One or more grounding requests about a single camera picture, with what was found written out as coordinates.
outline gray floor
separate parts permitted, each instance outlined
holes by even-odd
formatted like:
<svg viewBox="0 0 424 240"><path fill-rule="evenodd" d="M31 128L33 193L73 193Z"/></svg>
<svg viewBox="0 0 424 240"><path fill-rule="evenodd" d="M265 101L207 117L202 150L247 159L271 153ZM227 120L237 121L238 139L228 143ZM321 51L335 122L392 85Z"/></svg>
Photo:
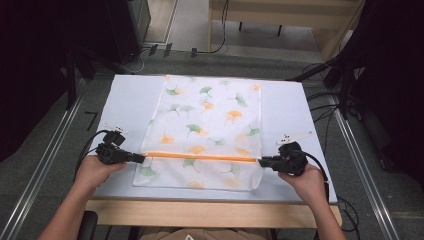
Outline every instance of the gray floor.
<svg viewBox="0 0 424 240"><path fill-rule="evenodd" d="M182 13L187 11L187 8L194 7L198 10L199 14L202 14L201 11L204 10L204 5L202 4L207 1L193 2L189 0L179 1L174 25L171 28L169 36L169 41L174 43L173 46L176 49L186 50L186 48L191 49L193 46L198 46L200 50L202 47L206 47L204 35L200 34L201 31L204 31L204 24L196 22L198 26L192 28L192 30L195 30L194 32L191 32L191 34L184 32L182 34L182 24L178 19L185 19L187 17L187 14ZM238 23L232 24L234 25L233 27L238 28ZM264 29L266 27L270 30L274 28L271 26L254 27L253 25L246 25L244 31L247 34L245 34L246 32L238 33L238 29L234 29L233 33L242 34L237 36L239 39L260 39L264 37L263 31L265 31ZM219 23L215 28L216 31L214 30L214 32L219 32ZM289 39L294 39L293 42L280 46L282 50L279 51L285 54L280 54L279 51L273 50L272 46L281 43L268 43L268 45L263 45L263 47L255 47L251 45L258 40L245 39L243 40L243 45L238 44L232 37L228 37L228 50L223 48L227 52L218 55L200 55L196 58L191 58L189 53L172 53L169 57L163 58L158 53L150 57L147 55L143 56L144 68L139 74L234 76L274 80L294 77L302 73L303 68L309 63L322 62L322 59L320 59L316 47L313 46L313 39L310 39L308 29L292 28L292 31L290 34L287 34L289 32L289 28L287 27L287 32L284 30L282 32L282 35L287 34L286 41L290 42L291 40L289 41ZM202 37L195 40L190 36ZM217 45L220 43L218 35L213 40L213 43ZM268 50L270 53L277 54L268 54L262 48ZM141 62L135 60L128 67L140 69ZM58 149L54 162L31 209L27 213L16 239L35 239L48 223L61 199L66 195L71 186L74 164L79 151L85 140L95 131L96 124L99 120L97 118L95 125L87 131L86 129L90 125L92 116L84 114L84 112L97 111L101 113L101 108L107 98L112 79L113 73L99 66L95 79L89 81L88 87L85 90L86 94L82 99L73 123ZM309 96L313 93L326 91L321 81L319 75L314 76L312 80L305 81L306 95ZM327 97L320 97L312 100L310 106L312 108L328 103L329 100ZM25 190L32 173L42 158L50 138L65 113L65 105L66 95L50 109L50 112L32 131L21 149L0 163L0 229L6 226L17 200ZM320 112L314 111L312 115L315 118L320 115ZM325 119L316 124L323 149L326 139L327 121L328 119ZM351 116L348 122L366 160L366 164L372 173L379 193L392 216L399 234L399 239L422 239L424 235L424 229L422 228L424 224L424 194L420 186L403 173L387 173L382 170L379 165L379 157L362 124L355 117ZM328 126L326 160L330 168L330 174L334 180L337 194L348 200L357 210L360 219L359 231L362 239L385 239L374 214L370 198L366 194L364 185L353 162L354 160L341 134L339 124L333 118ZM342 217L344 222L343 227L351 228L347 216L343 213ZM100 226L96 234L96 239L103 239L106 229L107 227ZM128 230L127 227L114 227L110 239L125 239ZM312 239L313 234L314 230L284 229L280 231L279 239ZM354 232L346 233L346 235L348 239L357 239Z"/></svg>

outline orange leaf print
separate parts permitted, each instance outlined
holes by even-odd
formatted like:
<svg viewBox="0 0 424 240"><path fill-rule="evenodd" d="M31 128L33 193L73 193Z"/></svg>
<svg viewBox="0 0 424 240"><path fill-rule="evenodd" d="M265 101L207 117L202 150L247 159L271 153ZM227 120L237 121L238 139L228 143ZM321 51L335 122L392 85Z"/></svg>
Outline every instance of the orange leaf print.
<svg viewBox="0 0 424 240"><path fill-rule="evenodd" d="M208 132L206 132L206 131L205 131L205 130L203 130L203 129L200 129L199 135L200 135L200 136L202 136L202 137L205 137L205 136L207 136L207 135L208 135Z"/></svg>
<svg viewBox="0 0 424 240"><path fill-rule="evenodd" d="M173 137L169 137L166 136L165 132L163 133L163 137L160 140L161 143L163 144L170 144L170 143L174 143L174 138Z"/></svg>
<svg viewBox="0 0 424 240"><path fill-rule="evenodd" d="M258 91L261 90L262 86L259 84L253 84L252 86L250 86L251 89Z"/></svg>
<svg viewBox="0 0 424 240"><path fill-rule="evenodd" d="M198 155L199 153L201 153L201 152L203 152L205 150L206 149L203 146L194 146L194 147L189 148L187 150L187 152L191 152L191 153L194 153L194 154Z"/></svg>
<svg viewBox="0 0 424 240"><path fill-rule="evenodd" d="M236 151L242 156L249 156L250 153L244 148L236 148Z"/></svg>
<svg viewBox="0 0 424 240"><path fill-rule="evenodd" d="M206 110L212 110L214 108L214 105L208 102L202 103L202 106L205 108L205 110L203 110L202 113L205 112Z"/></svg>
<svg viewBox="0 0 424 240"><path fill-rule="evenodd" d="M191 182L189 182L187 184L187 187L189 187L189 188L199 188L199 189L202 189L202 188L205 188L205 184L203 182L199 182L199 181L193 180L193 181L191 181Z"/></svg>
<svg viewBox="0 0 424 240"><path fill-rule="evenodd" d="M236 136L236 142L243 142L243 141L245 141L247 139L247 137L246 137L246 134L239 134L239 135L237 135Z"/></svg>
<svg viewBox="0 0 424 240"><path fill-rule="evenodd" d="M227 112L227 121L231 121L234 124L237 117L243 117L243 114L239 111L229 111L229 112Z"/></svg>

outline hand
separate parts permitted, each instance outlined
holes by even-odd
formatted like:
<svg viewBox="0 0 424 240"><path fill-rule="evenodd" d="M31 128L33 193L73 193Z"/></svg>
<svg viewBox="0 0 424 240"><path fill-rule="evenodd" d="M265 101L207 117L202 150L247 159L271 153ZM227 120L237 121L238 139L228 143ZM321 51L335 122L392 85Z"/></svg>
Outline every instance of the hand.
<svg viewBox="0 0 424 240"><path fill-rule="evenodd" d="M126 166L126 162L105 165L98 156L86 156L78 169L74 186L91 195L100 184L106 181L111 173L120 171Z"/></svg>
<svg viewBox="0 0 424 240"><path fill-rule="evenodd" d="M324 188L324 177L321 170L307 164L300 176L291 176L287 173L278 173L278 176L292 185L299 197L309 206L327 204Z"/></svg>

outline floor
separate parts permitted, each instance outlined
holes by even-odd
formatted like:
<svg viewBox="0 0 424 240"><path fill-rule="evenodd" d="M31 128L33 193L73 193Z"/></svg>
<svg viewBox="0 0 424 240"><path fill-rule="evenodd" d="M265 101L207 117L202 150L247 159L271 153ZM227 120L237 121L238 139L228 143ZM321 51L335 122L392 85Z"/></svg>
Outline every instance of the floor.
<svg viewBox="0 0 424 240"><path fill-rule="evenodd" d="M158 43L162 48L172 43L172 50L190 52L192 48L204 52L208 50L208 0L150 0L152 28L146 39L147 46ZM171 20L163 17L170 13ZM158 34L169 31L167 37ZM223 25L220 21L212 23L211 50L217 50L224 39ZM243 23L239 31L238 22L225 22L225 43L217 52L228 56L257 57L301 61L323 62L310 28L283 26L277 36L278 26L256 23ZM349 39L348 33L344 43Z"/></svg>

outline black equipment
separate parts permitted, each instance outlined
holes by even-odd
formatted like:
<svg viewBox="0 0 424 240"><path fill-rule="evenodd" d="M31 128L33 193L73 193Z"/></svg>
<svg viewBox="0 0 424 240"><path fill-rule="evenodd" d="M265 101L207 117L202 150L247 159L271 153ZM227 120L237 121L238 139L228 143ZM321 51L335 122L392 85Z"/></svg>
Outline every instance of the black equipment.
<svg viewBox="0 0 424 240"><path fill-rule="evenodd" d="M300 176L308 163L306 155L301 153L301 150L299 143L292 142L278 148L279 156L264 156L258 161L261 167L270 167L277 172Z"/></svg>
<svg viewBox="0 0 424 240"><path fill-rule="evenodd" d="M96 153L99 155L102 163L110 165L122 162L143 163L145 156L130 153L119 146L125 141L125 138L118 131L110 131L103 138L104 143L97 146Z"/></svg>

